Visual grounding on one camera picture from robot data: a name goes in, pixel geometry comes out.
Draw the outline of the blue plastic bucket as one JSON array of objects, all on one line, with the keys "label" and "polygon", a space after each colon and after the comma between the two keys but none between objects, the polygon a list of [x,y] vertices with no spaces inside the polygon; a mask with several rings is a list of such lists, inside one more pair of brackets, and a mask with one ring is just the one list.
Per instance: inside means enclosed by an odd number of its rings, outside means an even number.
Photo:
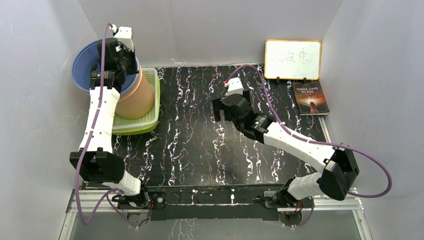
[{"label": "blue plastic bucket", "polygon": [[[97,41],[98,40],[92,41],[80,50],[75,57],[71,68],[71,76],[74,84],[86,93],[89,93],[90,91],[89,82],[90,73],[92,72],[91,68],[100,58],[100,54],[97,50]],[[125,82],[122,85],[120,93],[122,97],[133,90],[139,77],[140,73],[125,76]]]}]

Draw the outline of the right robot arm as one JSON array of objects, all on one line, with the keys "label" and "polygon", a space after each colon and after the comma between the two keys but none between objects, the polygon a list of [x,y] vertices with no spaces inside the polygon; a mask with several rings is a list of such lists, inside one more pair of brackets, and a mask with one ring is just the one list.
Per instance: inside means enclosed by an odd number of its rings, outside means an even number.
[{"label": "right robot arm", "polygon": [[243,91],[214,99],[214,119],[220,121],[223,113],[224,119],[248,139],[283,150],[316,171],[290,179],[274,195],[263,196],[264,202],[295,207],[301,200],[317,195],[343,201],[360,172],[353,152],[346,146],[313,144],[296,131],[285,131],[275,118],[255,112],[248,97]]}]

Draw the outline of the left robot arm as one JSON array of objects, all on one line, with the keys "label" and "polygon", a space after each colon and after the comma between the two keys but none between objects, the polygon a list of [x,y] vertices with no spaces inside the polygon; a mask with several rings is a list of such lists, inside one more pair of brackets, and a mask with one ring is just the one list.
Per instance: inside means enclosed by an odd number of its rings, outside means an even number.
[{"label": "left robot arm", "polygon": [[140,67],[134,50],[117,38],[95,43],[98,59],[86,74],[90,106],[84,137],[77,151],[69,155],[79,181],[100,183],[111,188],[113,201],[133,208],[144,208],[149,194],[140,179],[125,169],[122,157],[112,149],[112,130],[116,108],[128,76],[139,77]]}]

